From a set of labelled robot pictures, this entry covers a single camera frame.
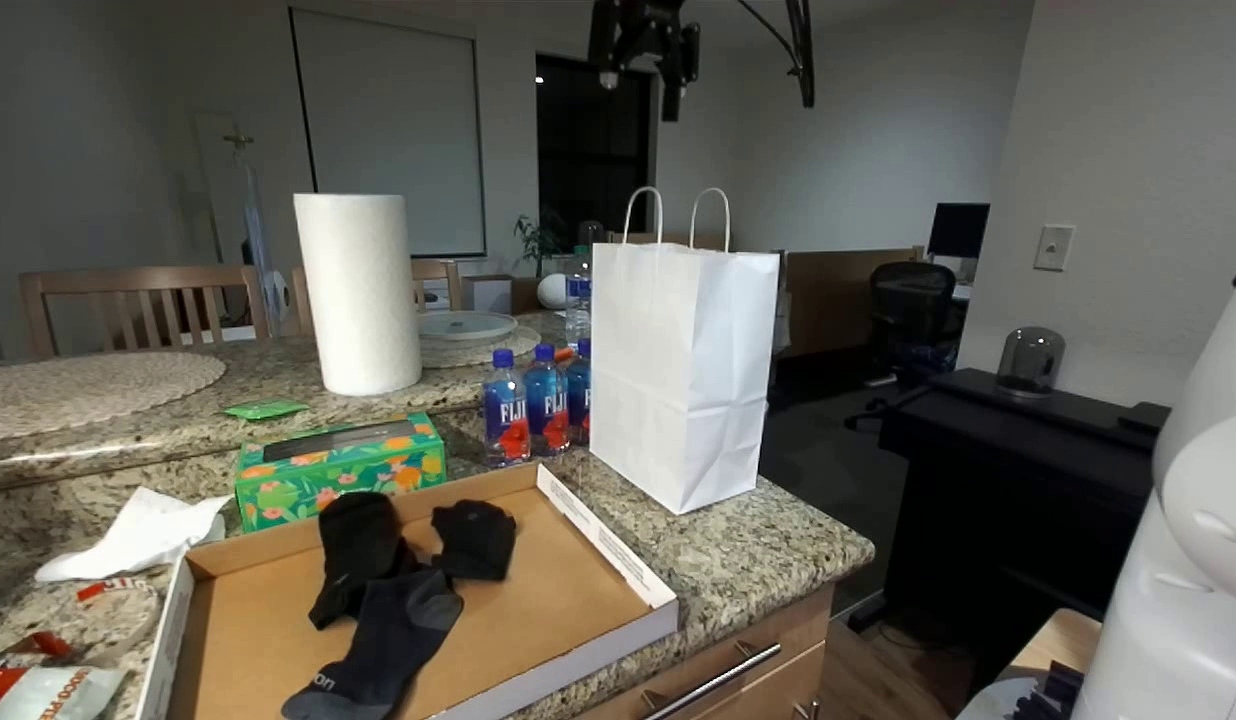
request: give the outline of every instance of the wooden chair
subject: wooden chair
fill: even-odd
[[[253,322],[255,341],[269,334],[255,270],[229,264],[25,270],[20,298],[36,357],[61,357],[55,298],[90,298],[107,350],[224,342],[229,319]]]
[[[310,306],[310,282],[304,268],[292,268],[292,311],[298,311],[298,334],[311,334],[311,306]],[[412,298],[416,306],[436,306],[427,304],[427,293],[445,293],[445,306],[466,306],[466,278],[458,261],[412,261]]]

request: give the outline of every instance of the light switch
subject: light switch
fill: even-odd
[[[1074,253],[1074,223],[1045,223],[1040,247],[1031,253],[1035,270],[1064,270]]]

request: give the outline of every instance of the black chair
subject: black chair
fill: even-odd
[[[929,384],[952,370],[952,286],[955,275],[939,264],[881,264],[871,286],[871,350],[898,370],[900,388]]]

